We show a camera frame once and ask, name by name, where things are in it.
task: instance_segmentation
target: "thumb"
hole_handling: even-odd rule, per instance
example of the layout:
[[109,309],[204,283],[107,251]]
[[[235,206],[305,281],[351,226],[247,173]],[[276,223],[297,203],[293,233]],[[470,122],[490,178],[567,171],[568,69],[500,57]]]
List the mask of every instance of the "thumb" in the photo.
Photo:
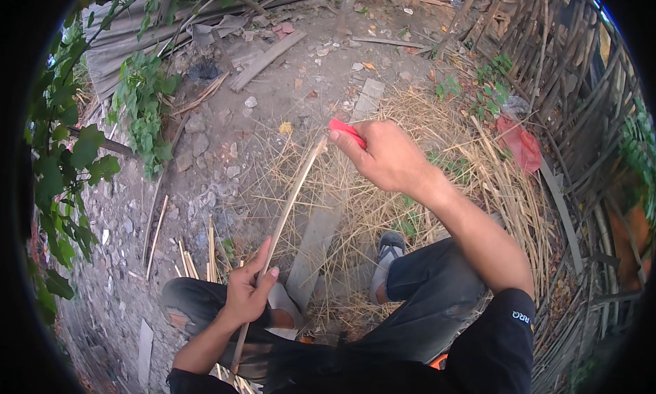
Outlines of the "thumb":
[[258,279],[257,288],[252,293],[253,298],[256,301],[259,301],[263,304],[267,304],[267,298],[269,296],[269,291],[274,287],[275,281],[278,279],[278,274],[280,269],[277,267],[272,267],[267,271],[267,273],[262,276],[261,279]]
[[365,157],[369,156],[369,153],[362,149],[356,140],[346,132],[334,130],[330,133],[330,140],[348,156],[356,168],[362,166]]

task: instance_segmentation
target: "leg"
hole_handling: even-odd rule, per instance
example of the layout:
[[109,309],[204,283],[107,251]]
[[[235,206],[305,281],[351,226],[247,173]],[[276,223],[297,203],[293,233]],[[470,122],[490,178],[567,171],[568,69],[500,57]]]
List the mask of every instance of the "leg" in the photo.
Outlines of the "leg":
[[464,325],[485,288],[453,239],[395,259],[384,291],[406,302],[362,340],[347,345],[356,358],[430,362]]

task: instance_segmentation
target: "red utility knife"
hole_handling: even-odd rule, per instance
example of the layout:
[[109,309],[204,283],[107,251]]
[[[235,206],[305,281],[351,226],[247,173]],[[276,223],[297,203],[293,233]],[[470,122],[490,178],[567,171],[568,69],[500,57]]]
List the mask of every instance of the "red utility knife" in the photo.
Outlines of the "red utility knife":
[[330,127],[331,131],[337,130],[337,131],[346,132],[356,140],[357,144],[360,145],[362,149],[367,148],[367,142],[365,142],[364,139],[362,139],[360,135],[357,134],[357,131],[353,126],[349,126],[343,123],[341,120],[337,118],[333,118],[328,123],[328,127]]

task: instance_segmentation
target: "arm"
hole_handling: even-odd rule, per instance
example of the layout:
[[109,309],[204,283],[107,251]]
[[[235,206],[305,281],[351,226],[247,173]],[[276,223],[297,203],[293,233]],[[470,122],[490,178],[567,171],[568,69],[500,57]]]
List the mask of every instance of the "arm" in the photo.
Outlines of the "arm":
[[228,298],[214,321],[181,348],[173,359],[173,368],[207,374],[221,357],[232,334],[244,323],[255,321],[267,305],[267,297],[278,277],[277,267],[269,269],[258,287],[255,275],[264,267],[271,236],[257,251],[257,257],[243,267],[233,269],[228,280]]
[[366,151],[340,131],[330,138],[362,175],[381,190],[404,193],[430,209],[492,292],[518,288],[533,298],[533,275],[519,245],[451,185],[400,127],[391,121],[352,126],[367,142]]

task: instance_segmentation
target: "ripped jeans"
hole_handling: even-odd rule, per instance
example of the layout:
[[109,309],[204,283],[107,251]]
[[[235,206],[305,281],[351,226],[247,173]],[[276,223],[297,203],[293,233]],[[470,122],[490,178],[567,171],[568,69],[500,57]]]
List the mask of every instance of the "ripped jeans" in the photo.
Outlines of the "ripped jeans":
[[[171,323],[194,336],[207,327],[226,302],[226,286],[194,278],[174,278],[162,290],[161,307]],[[452,238],[392,262],[385,280],[390,301],[405,301],[361,340],[339,347],[290,341],[265,328],[267,306],[251,323],[238,374],[264,385],[282,387],[304,373],[339,372],[390,361],[429,363],[451,342],[471,316],[485,287]],[[237,330],[217,362],[230,367]]]

